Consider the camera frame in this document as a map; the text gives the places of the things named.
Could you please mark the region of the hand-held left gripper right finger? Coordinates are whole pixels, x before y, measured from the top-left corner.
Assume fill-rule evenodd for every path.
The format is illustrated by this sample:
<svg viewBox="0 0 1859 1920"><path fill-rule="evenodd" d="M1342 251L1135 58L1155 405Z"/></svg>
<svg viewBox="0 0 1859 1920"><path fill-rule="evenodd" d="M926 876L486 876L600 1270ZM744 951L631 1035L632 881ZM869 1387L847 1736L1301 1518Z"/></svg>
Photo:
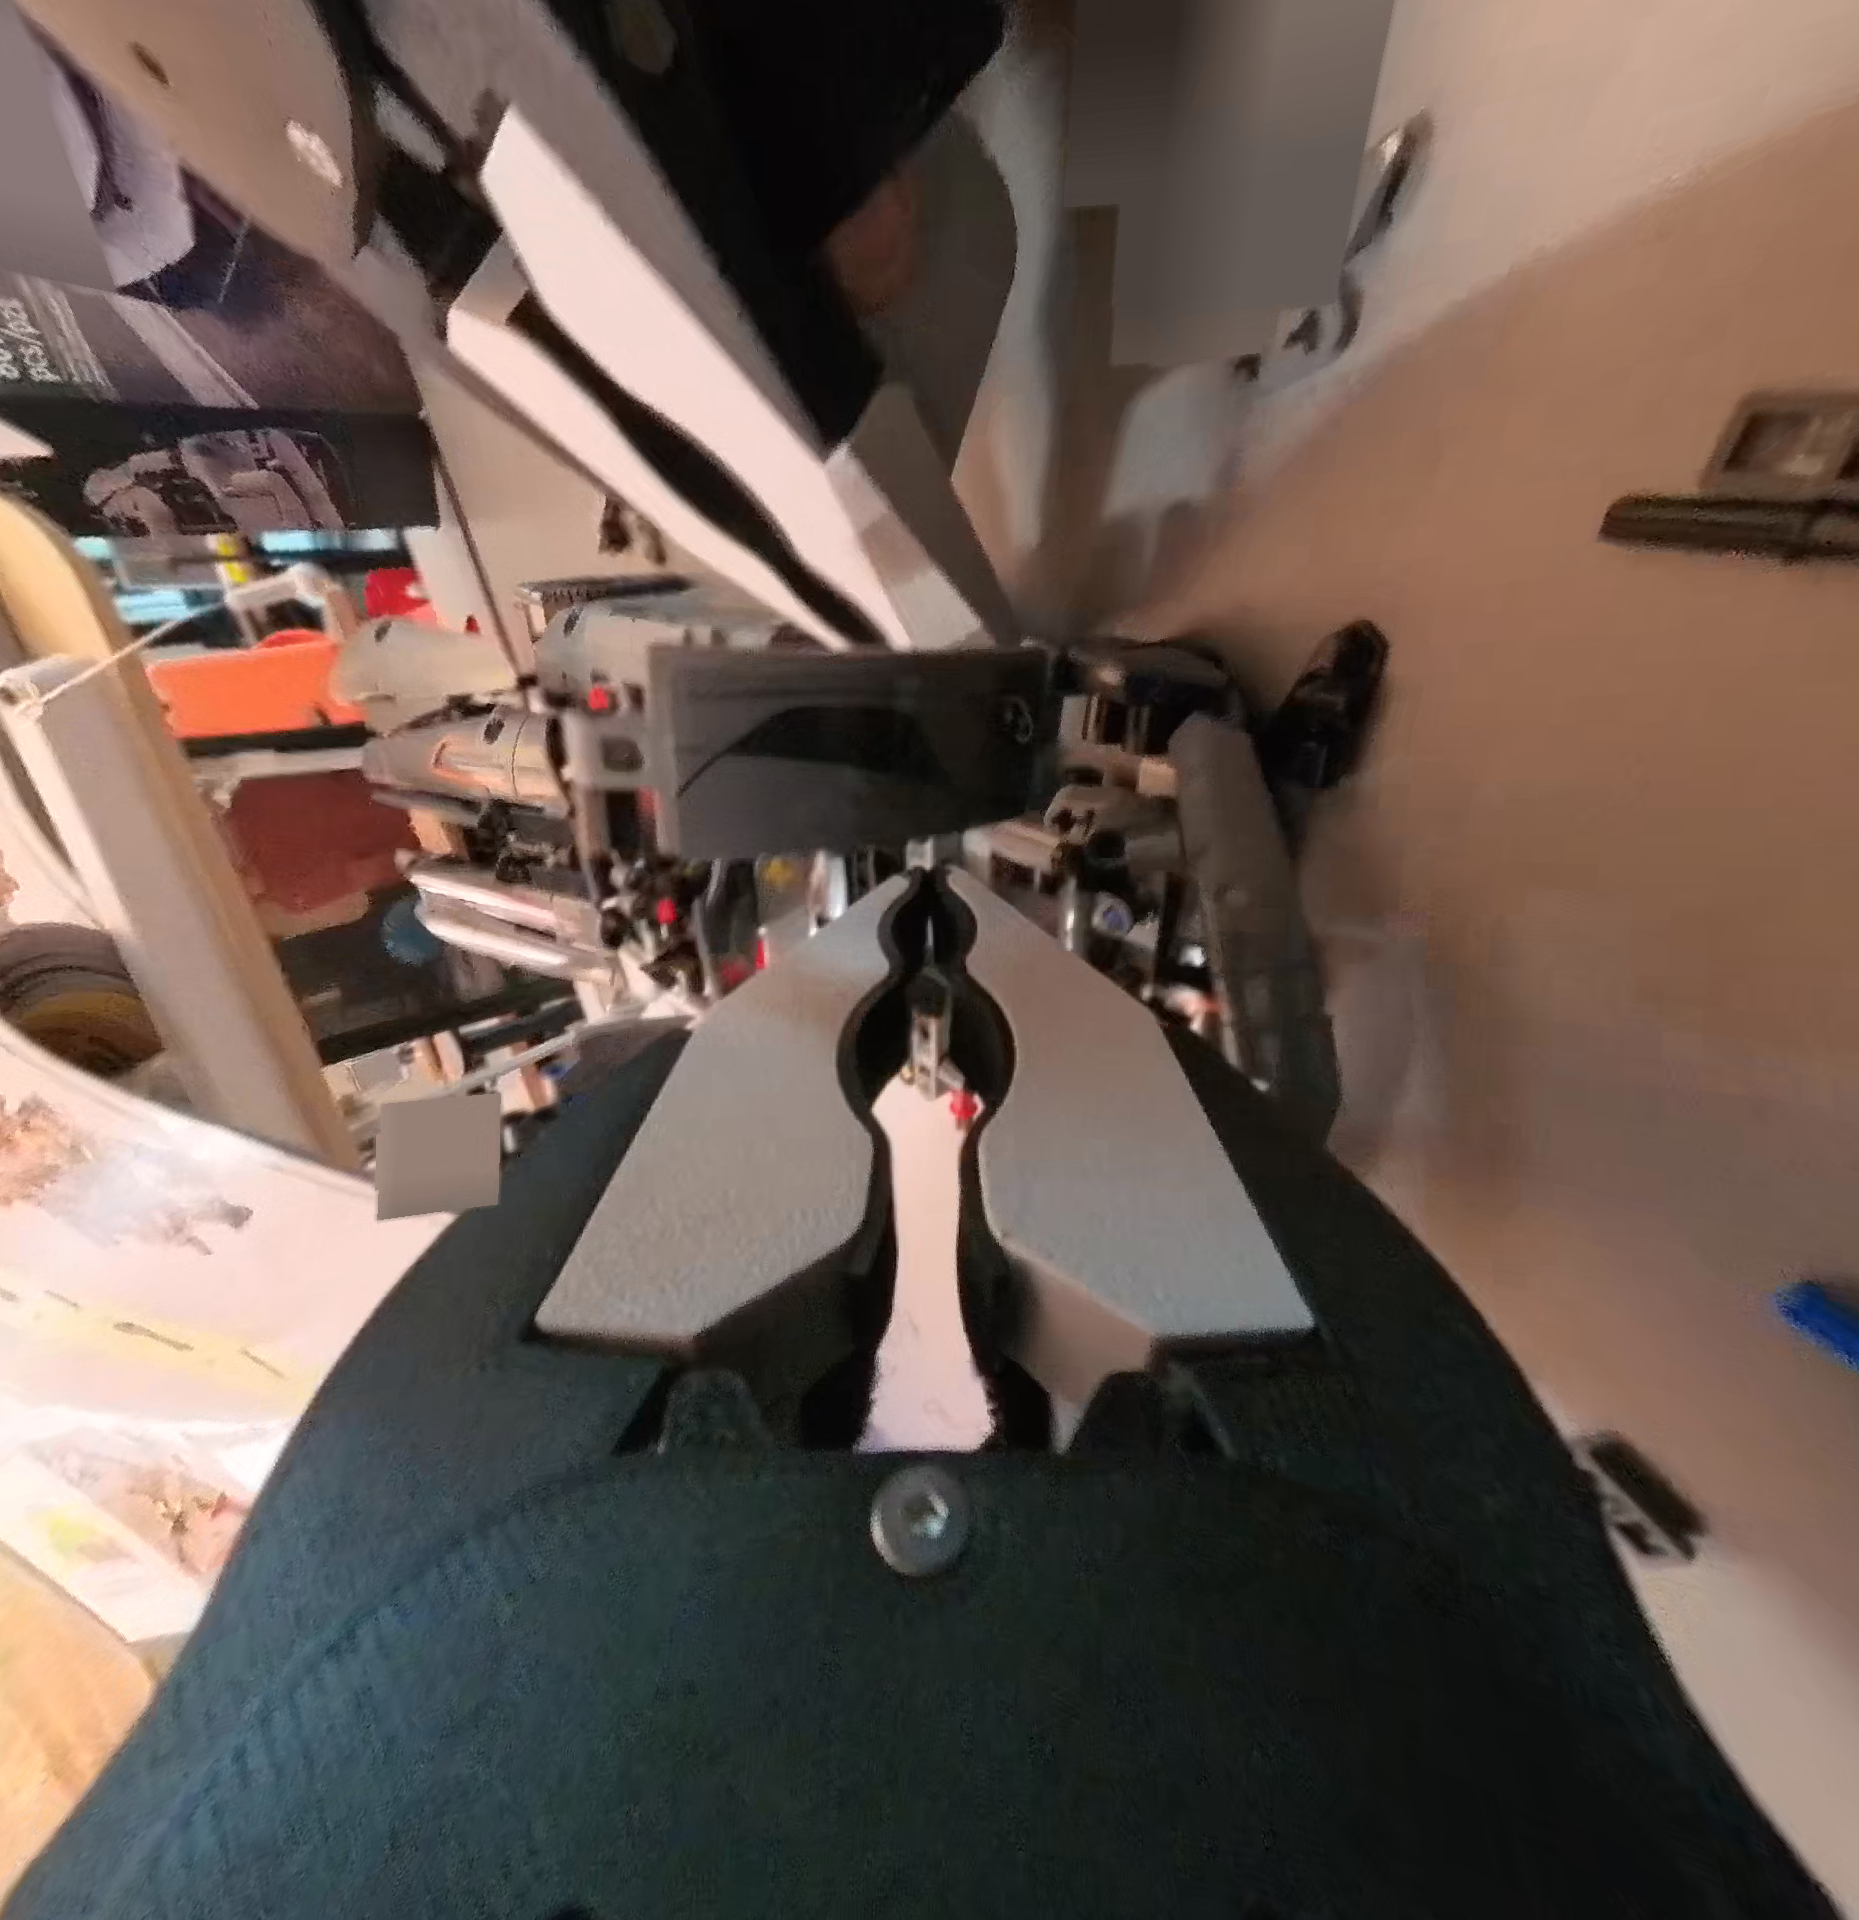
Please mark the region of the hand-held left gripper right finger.
<svg viewBox="0 0 1859 1920"><path fill-rule="evenodd" d="M967 872L935 876L960 1147L953 1283L988 1451L1055 1451L1127 1376L1287 1351L1317 1314L1176 1037Z"/></svg>

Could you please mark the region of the orange box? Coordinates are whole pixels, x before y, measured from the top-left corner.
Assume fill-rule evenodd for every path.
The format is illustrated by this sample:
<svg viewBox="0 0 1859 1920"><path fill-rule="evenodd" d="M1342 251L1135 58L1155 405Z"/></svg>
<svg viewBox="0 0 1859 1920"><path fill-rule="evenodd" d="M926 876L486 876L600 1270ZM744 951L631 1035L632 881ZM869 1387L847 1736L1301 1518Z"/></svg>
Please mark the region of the orange box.
<svg viewBox="0 0 1859 1920"><path fill-rule="evenodd" d="M364 729L335 689L341 644L291 626L249 647L150 650L145 681L185 744L276 732Z"/></svg>

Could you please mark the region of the black cardboard box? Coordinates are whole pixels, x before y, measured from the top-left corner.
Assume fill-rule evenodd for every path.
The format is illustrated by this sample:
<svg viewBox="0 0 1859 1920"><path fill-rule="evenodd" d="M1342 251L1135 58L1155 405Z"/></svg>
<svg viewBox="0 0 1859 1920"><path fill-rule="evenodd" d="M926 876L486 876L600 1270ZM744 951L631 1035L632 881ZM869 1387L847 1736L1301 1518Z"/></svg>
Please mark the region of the black cardboard box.
<svg viewBox="0 0 1859 1920"><path fill-rule="evenodd" d="M398 532L438 459L416 402L259 398L195 315L2 274L0 494L80 538Z"/></svg>

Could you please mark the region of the person's right hand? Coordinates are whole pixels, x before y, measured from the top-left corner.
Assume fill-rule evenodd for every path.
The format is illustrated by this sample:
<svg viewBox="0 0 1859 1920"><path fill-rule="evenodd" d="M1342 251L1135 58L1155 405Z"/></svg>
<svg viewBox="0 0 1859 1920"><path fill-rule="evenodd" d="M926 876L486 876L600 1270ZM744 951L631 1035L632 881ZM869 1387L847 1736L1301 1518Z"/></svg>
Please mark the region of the person's right hand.
<svg viewBox="0 0 1859 1920"><path fill-rule="evenodd" d="M819 265L852 319L869 328L903 305L948 300L960 239L960 158L950 143L930 143L823 236Z"/></svg>

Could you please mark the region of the wooden board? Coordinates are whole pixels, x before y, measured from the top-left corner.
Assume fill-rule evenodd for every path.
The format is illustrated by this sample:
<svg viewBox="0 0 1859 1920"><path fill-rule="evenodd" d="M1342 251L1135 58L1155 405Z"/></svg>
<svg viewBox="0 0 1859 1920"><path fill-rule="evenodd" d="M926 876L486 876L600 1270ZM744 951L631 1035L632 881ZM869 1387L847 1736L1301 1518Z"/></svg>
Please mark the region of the wooden board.
<svg viewBox="0 0 1859 1920"><path fill-rule="evenodd" d="M192 1112L357 1172L317 1048L116 601L78 546L5 494L0 738Z"/></svg>

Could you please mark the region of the small grey lego plate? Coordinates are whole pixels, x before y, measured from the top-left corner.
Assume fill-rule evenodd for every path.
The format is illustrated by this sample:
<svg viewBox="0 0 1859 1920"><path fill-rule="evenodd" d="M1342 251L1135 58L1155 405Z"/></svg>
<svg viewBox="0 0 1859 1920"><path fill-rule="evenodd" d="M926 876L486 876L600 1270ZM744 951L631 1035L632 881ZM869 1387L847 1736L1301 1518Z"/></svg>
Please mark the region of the small grey lego plate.
<svg viewBox="0 0 1859 1920"><path fill-rule="evenodd" d="M1743 396L1700 471L1700 494L1772 501L1859 501L1859 392Z"/></svg>

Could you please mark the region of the blue lego pin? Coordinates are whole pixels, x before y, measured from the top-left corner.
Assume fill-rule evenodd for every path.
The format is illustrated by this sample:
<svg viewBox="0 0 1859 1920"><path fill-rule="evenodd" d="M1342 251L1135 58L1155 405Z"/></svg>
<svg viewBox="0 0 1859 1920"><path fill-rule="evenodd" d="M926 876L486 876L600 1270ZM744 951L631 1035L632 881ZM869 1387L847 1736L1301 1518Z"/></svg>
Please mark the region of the blue lego pin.
<svg viewBox="0 0 1859 1920"><path fill-rule="evenodd" d="M1794 1281L1776 1294L1777 1317L1815 1353L1859 1377L1859 1306L1823 1281Z"/></svg>

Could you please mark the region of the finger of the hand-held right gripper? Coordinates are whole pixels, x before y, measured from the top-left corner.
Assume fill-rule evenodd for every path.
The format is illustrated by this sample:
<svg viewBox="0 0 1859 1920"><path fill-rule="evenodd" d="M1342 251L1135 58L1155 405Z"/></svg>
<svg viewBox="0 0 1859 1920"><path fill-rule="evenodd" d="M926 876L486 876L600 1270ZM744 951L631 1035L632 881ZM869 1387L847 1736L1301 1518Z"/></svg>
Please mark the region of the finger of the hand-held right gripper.
<svg viewBox="0 0 1859 1920"><path fill-rule="evenodd" d="M572 468L651 521L706 574L830 647L885 647L714 451L616 388L534 296L512 250L486 250L445 309L460 370L506 398Z"/></svg>
<svg viewBox="0 0 1859 1920"><path fill-rule="evenodd" d="M631 396L747 485L885 647L1018 644L1020 620L953 488L967 416L1013 278L1013 214L976 139L960 158L960 272L948 300L903 305L846 342L798 323L847 422L819 423L727 283L631 121L606 112L593 179L508 107L482 201L534 296Z"/></svg>

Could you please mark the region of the grey lego car model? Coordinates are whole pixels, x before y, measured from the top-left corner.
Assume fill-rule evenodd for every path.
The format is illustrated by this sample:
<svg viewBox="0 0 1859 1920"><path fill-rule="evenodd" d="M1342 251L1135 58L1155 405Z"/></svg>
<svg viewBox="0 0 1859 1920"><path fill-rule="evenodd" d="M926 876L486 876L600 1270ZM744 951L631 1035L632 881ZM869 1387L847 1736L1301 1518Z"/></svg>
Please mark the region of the grey lego car model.
<svg viewBox="0 0 1859 1920"><path fill-rule="evenodd" d="M341 641L371 798L441 828L449 949L687 1019L908 863L963 865L1327 1138L1342 1062L1301 906L1327 798L1260 759L1198 640L908 655L823 641L687 578L569 584L508 666L381 618Z"/></svg>

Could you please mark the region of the grey lego slope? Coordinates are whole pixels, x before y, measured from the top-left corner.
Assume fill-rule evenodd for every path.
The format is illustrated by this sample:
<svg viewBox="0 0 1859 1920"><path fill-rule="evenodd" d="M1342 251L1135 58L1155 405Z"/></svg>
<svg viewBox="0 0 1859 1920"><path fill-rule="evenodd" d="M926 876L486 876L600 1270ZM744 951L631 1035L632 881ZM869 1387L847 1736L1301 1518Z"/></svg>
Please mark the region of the grey lego slope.
<svg viewBox="0 0 1859 1920"><path fill-rule="evenodd" d="M1343 272L1352 272L1398 229L1398 217L1411 204L1413 185L1421 176L1431 137L1431 114L1415 112L1398 121L1387 135L1374 137L1365 150L1353 217L1346 229L1346 247L1342 259Z"/></svg>

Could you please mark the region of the lego instruction booklet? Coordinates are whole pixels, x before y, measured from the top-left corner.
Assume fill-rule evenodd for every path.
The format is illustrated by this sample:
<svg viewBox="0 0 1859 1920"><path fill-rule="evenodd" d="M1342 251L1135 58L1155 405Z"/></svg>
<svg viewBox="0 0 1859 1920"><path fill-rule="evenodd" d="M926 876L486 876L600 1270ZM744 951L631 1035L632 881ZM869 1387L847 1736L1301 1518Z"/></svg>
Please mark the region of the lego instruction booklet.
<svg viewBox="0 0 1859 1920"><path fill-rule="evenodd" d="M192 1116L109 934L0 844L0 1546L121 1642L185 1635L444 1224Z"/></svg>

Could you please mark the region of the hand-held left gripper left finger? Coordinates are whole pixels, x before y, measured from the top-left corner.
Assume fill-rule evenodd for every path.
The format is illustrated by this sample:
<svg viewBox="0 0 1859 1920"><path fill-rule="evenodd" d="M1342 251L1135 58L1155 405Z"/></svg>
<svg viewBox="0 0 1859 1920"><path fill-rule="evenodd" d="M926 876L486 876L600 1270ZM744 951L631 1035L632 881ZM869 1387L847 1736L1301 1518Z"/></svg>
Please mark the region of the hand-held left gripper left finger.
<svg viewBox="0 0 1859 1920"><path fill-rule="evenodd" d="M808 1447L863 1436L895 1306L872 1103L924 931L919 876L895 876L694 1026L537 1310L546 1339L731 1372Z"/></svg>

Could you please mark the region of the small dark grey lego piece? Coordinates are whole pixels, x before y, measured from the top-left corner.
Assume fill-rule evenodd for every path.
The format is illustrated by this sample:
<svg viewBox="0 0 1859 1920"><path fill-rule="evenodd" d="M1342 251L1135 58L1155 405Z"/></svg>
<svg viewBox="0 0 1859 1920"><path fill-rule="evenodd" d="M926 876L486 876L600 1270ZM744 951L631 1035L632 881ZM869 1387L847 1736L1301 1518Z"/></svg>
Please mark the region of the small dark grey lego piece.
<svg viewBox="0 0 1859 1920"><path fill-rule="evenodd" d="M1605 1526L1645 1566L1687 1566L1710 1526L1700 1510L1617 1430L1583 1435L1571 1444Z"/></svg>

